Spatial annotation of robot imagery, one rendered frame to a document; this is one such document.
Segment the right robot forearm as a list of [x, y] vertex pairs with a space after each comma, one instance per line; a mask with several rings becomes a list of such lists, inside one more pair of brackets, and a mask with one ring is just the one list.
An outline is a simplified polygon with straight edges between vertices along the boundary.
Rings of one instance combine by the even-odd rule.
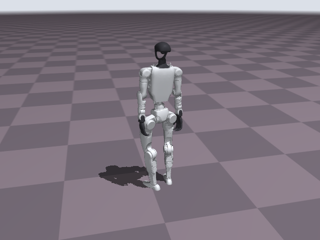
[[[175, 113], [179, 115], [179, 111], [182, 110], [182, 92], [181, 95], [177, 95], [174, 97], [174, 108]], [[183, 113], [183, 110], [182, 110]]]

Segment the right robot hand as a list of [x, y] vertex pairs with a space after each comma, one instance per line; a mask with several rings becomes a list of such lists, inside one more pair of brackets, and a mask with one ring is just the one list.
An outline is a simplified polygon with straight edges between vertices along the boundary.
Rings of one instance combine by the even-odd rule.
[[183, 120], [182, 120], [182, 110], [179, 111], [179, 115], [178, 114], [175, 114], [177, 116], [176, 118], [176, 121], [173, 123], [173, 125], [176, 123], [176, 127], [173, 129], [175, 131], [180, 131], [183, 127], [182, 123], [183, 123]]

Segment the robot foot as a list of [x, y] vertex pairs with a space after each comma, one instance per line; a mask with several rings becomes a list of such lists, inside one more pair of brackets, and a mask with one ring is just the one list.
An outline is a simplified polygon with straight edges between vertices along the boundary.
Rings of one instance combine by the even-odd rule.
[[142, 183], [143, 183], [145, 186], [154, 189], [155, 191], [159, 191], [159, 190], [161, 189], [158, 184], [155, 183], [154, 186], [153, 186], [153, 185], [151, 185], [151, 182], [148, 181], [148, 180], [145, 180], [145, 181], [143, 181]]
[[166, 182], [167, 185], [171, 185], [171, 184], [172, 184], [172, 179], [171, 179], [171, 177], [170, 177], [170, 179], [169, 179], [169, 177], [168, 177], [168, 179], [167, 179], [167, 178], [166, 178], [166, 173], [163, 174], [163, 178], [164, 178], [164, 180], [165, 180], [165, 182]]

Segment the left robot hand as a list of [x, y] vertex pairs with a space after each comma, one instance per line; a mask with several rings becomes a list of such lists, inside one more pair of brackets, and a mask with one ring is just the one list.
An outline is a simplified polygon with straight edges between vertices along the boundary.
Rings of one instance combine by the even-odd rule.
[[144, 136], [149, 136], [149, 134], [146, 134], [146, 131], [145, 131], [145, 125], [144, 125], [144, 122], [145, 122], [145, 116], [142, 115], [140, 117], [141, 120], [138, 120], [139, 122], [139, 128], [140, 128], [140, 131], [141, 133], [144, 135]]

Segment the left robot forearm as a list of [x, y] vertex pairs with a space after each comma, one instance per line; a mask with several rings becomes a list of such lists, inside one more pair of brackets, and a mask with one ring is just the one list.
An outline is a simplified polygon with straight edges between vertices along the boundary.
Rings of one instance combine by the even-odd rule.
[[140, 91], [137, 92], [137, 103], [138, 103], [138, 116], [137, 116], [137, 118], [139, 120], [141, 120], [141, 116], [144, 116], [144, 118], [146, 118], [146, 116], [145, 116], [146, 101], [142, 99], [142, 94]]

